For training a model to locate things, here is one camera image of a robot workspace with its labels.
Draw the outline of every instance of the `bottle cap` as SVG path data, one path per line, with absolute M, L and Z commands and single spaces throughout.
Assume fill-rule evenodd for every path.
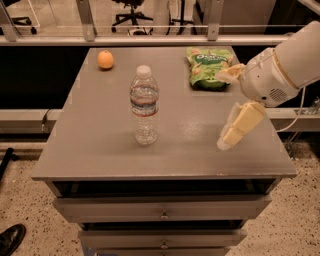
M 141 65 L 137 67 L 137 76 L 146 79 L 151 76 L 151 69 L 149 66 Z

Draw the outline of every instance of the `orange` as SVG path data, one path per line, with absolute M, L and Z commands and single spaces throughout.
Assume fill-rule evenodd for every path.
M 98 54 L 98 64 L 103 69 L 112 68 L 113 66 L 113 55 L 108 50 L 99 52 Z

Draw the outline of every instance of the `black shoe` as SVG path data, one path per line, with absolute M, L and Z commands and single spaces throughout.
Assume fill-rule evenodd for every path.
M 10 256 L 21 244 L 26 227 L 17 224 L 0 234 L 0 256 Z

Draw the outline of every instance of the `bottle label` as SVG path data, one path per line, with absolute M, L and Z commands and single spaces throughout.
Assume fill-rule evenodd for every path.
M 139 103 L 131 100 L 132 112 L 138 116 L 146 117 L 157 113 L 157 102 Z

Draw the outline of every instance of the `table top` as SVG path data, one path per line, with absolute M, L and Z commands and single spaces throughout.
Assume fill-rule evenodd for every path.
M 230 47 L 219 47 L 232 50 Z M 235 102 L 246 98 L 195 91 L 186 47 L 108 48 L 114 67 L 101 70 L 90 49 L 32 178 L 43 181 L 237 179 L 294 177 L 296 170 L 270 120 L 229 151 L 216 142 Z M 133 135 L 129 86 L 149 65 L 160 88 L 159 137 L 148 146 Z

